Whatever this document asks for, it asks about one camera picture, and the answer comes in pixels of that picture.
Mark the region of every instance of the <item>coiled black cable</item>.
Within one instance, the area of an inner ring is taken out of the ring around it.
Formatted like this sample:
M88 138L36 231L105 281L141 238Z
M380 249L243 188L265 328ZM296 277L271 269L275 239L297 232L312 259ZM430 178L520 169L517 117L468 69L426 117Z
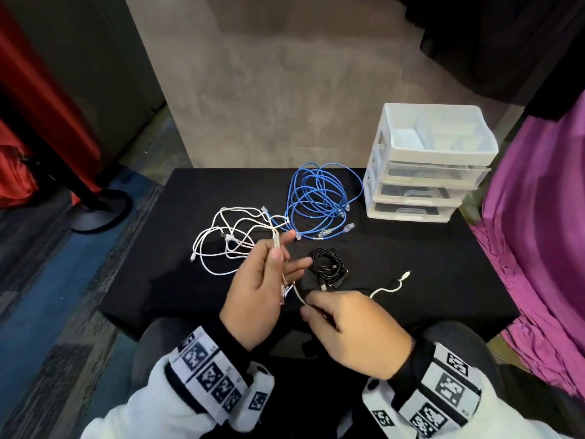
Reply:
M309 266L311 272L317 276L322 290L327 287L338 288L349 272L343 260L332 248L317 248L311 252L313 263Z

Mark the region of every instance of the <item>black tablecloth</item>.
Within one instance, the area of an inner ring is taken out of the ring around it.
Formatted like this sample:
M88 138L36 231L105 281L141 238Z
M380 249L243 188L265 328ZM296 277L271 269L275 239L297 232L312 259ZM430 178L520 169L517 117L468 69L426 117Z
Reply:
M190 262L195 237L210 226L222 206L266 206L272 214L283 213L293 172L175 170L104 297L101 312L139 337L155 317L219 311L232 276L212 276L199 261ZM353 197L360 187L356 179L346 170L334 172ZM363 176L363 170L356 172ZM516 305L458 211L449 223L369 219L360 198L347 216L348 222L355 223L353 230L328 241L291 243L293 257L317 247L335 248L349 269L342 290L394 287L404 272L412 271L401 290L380 292L375 298L404 326L452 319L487 340L518 316ZM210 252L223 245L218 237L209 240ZM237 267L236 262L215 258L208 265L230 270ZM317 288L311 272L300 288L304 292ZM290 293L284 312L296 317L299 307Z

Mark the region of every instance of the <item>pink fabric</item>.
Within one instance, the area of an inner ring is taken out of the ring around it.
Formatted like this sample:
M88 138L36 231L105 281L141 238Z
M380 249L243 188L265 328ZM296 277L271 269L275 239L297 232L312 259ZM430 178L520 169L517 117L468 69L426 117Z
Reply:
M522 316L504 338L529 369L585 398L585 94L529 117L472 228Z

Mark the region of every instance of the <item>hand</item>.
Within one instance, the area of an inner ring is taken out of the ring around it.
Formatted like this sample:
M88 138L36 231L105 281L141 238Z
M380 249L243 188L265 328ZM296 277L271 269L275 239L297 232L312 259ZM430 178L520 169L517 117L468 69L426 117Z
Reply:
M313 291L301 317L337 362L388 380L413 349L413 339L384 308L359 291ZM337 330L315 308L333 316Z
M299 280L312 259L290 260L286 244L293 230L273 240L260 240L236 271L219 318L234 338L251 351L272 332L280 315L282 273L287 282Z

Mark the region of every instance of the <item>sleeve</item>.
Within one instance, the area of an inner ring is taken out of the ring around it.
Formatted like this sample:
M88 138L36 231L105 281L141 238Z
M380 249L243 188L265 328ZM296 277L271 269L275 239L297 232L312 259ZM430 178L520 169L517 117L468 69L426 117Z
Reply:
M162 357L148 385L93 420L81 439L198 439L228 419L249 431L273 387L274 378L259 364L250 367L249 353L218 318Z
M441 344L417 341L386 383L366 386L363 401L387 437L444 439L561 438L499 399L478 369Z

